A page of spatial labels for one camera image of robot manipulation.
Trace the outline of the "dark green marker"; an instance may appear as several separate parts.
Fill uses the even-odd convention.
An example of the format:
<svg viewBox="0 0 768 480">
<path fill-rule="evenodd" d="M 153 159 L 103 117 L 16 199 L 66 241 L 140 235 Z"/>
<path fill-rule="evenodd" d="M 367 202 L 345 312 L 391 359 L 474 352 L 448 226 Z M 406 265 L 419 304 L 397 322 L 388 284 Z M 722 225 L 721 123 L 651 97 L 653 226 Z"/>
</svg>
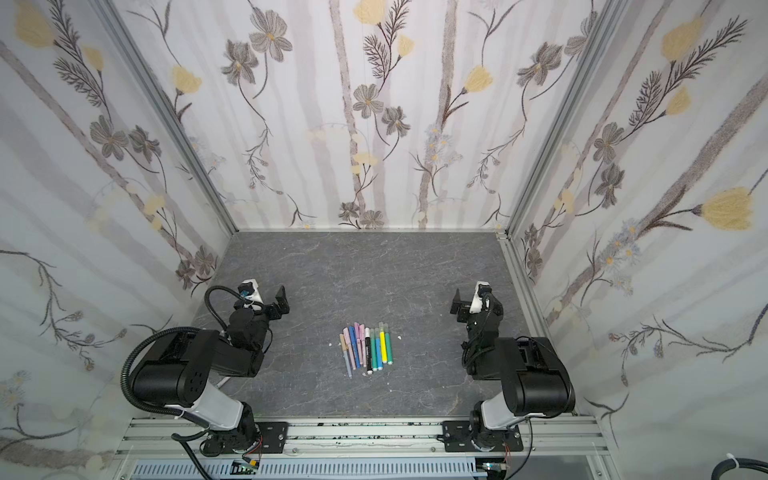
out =
<svg viewBox="0 0 768 480">
<path fill-rule="evenodd" d="M 369 330 L 369 343 L 370 343 L 370 353 L 371 353 L 371 365 L 373 371 L 378 371 L 380 368 L 380 362 L 379 362 L 379 354 L 377 350 L 377 335 L 376 335 L 376 329 L 370 329 Z"/>
</svg>

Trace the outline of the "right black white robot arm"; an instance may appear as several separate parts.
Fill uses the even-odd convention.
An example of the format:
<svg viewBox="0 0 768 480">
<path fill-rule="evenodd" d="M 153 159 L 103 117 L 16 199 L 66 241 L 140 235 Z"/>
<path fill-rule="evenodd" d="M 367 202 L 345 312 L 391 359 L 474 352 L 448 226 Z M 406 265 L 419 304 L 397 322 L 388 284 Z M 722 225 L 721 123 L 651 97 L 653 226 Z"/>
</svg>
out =
<svg viewBox="0 0 768 480">
<path fill-rule="evenodd" d="M 502 337 L 502 303 L 490 284 L 476 285 L 473 298 L 454 295 L 450 313 L 466 326 L 462 367 L 477 381 L 498 381 L 501 391 L 475 404 L 466 421 L 442 423 L 447 452 L 521 451 L 519 426 L 575 408 L 570 376 L 545 337 Z"/>
</svg>

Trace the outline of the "blue marker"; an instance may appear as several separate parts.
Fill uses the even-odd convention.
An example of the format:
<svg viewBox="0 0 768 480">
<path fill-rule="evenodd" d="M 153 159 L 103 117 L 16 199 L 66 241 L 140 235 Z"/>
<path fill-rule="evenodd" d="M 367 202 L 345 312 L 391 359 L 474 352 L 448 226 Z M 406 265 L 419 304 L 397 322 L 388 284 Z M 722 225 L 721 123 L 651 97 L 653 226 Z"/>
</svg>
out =
<svg viewBox="0 0 768 480">
<path fill-rule="evenodd" d="M 376 370 L 380 371 L 383 369 L 383 356 L 381 349 L 381 332 L 378 328 L 375 328 L 372 333 L 372 348 L 375 353 Z"/>
</svg>

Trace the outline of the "yellow marker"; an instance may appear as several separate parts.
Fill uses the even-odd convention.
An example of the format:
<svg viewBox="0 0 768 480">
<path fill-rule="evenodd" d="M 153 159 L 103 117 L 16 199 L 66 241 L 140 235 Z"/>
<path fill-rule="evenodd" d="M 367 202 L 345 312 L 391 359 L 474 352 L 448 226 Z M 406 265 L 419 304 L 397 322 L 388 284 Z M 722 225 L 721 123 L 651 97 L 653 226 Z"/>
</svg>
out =
<svg viewBox="0 0 768 480">
<path fill-rule="evenodd" d="M 380 323 L 378 328 L 378 349 L 380 357 L 380 365 L 384 366 L 388 363 L 388 352 L 386 343 L 386 332 L 384 324 Z"/>
</svg>

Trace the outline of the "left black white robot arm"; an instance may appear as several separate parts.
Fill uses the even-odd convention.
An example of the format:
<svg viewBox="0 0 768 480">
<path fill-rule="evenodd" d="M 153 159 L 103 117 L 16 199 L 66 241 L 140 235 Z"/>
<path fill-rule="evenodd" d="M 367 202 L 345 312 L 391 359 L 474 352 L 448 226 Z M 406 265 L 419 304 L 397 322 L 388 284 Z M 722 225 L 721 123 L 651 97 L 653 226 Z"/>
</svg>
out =
<svg viewBox="0 0 768 480">
<path fill-rule="evenodd" d="M 209 379 L 254 378 L 272 345 L 272 322 L 289 314 L 286 289 L 280 286 L 272 302 L 262 299 L 255 280 L 245 280 L 225 293 L 235 299 L 229 318 L 213 308 L 209 287 L 203 302 L 216 320 L 215 329 L 191 326 L 158 331 L 143 340 L 127 357 L 120 387 L 135 408 L 189 421 L 200 427 L 190 435 L 173 435 L 185 451 L 194 441 L 206 457 L 225 454 L 282 453 L 287 438 L 285 422 L 258 422 L 250 405 L 222 392 Z"/>
</svg>

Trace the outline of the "light green marker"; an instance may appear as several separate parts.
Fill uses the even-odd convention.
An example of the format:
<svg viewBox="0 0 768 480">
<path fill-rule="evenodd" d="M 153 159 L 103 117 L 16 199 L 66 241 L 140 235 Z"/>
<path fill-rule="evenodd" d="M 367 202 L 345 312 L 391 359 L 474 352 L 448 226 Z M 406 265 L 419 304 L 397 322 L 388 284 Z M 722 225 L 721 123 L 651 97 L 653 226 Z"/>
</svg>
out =
<svg viewBox="0 0 768 480">
<path fill-rule="evenodd" d="M 388 365 L 393 364 L 393 355 L 392 355 L 392 345 L 391 345 L 391 335 L 390 335 L 390 329 L 388 324 L 384 324 L 383 326 L 383 338 L 384 338 L 384 348 L 386 350 L 386 363 Z"/>
</svg>

